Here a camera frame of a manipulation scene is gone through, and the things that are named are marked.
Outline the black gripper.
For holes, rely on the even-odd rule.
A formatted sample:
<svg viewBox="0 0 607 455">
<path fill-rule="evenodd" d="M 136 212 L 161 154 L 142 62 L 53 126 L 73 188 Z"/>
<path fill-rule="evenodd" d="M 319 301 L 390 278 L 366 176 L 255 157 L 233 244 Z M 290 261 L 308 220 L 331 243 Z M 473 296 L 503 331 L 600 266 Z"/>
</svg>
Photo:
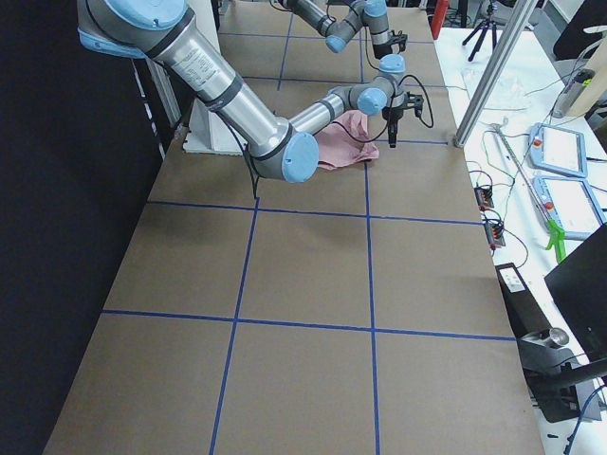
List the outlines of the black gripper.
<svg viewBox="0 0 607 455">
<path fill-rule="evenodd" d="M 372 46 L 376 59 L 389 54 L 398 54 L 406 49 L 408 35 L 401 30 L 386 29 L 372 34 Z"/>
<path fill-rule="evenodd" d="M 398 122 L 403 118 L 406 110 L 414 110 L 414 115 L 421 118 L 423 114 L 424 98 L 409 91 L 397 95 L 388 101 L 388 105 L 382 109 L 382 118 L 387 123 L 388 144 L 394 148 L 397 144 Z"/>
</svg>

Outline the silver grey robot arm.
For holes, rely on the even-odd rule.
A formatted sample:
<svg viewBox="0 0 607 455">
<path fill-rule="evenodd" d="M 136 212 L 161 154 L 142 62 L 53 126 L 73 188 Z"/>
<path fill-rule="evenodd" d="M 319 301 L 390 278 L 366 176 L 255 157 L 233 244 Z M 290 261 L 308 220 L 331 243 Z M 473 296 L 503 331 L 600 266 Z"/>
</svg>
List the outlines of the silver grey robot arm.
<svg viewBox="0 0 607 455">
<path fill-rule="evenodd" d="M 362 30 L 370 33 L 374 56 L 380 60 L 389 54 L 406 49 L 408 35 L 390 29 L 388 6 L 385 1 L 341 1 L 347 7 L 345 16 L 338 20 L 322 10 L 313 1 L 279 1 L 279 5 L 294 13 L 313 27 L 334 53 L 341 53 Z"/>
<path fill-rule="evenodd" d="M 407 35 L 389 28 L 383 1 L 348 1 L 348 12 L 332 19 L 311 1 L 284 1 L 339 53 L 363 29 L 371 33 L 377 75 L 369 83 L 335 87 L 291 119 L 275 116 L 198 29 L 185 1 L 80 1 L 81 44 L 92 51 L 131 59 L 149 58 L 171 68 L 207 109 L 247 143 L 243 151 L 252 178 L 302 183 L 316 171 L 316 133 L 351 110 L 382 115 L 394 138 L 405 109 L 417 105 L 401 88 Z"/>
</svg>

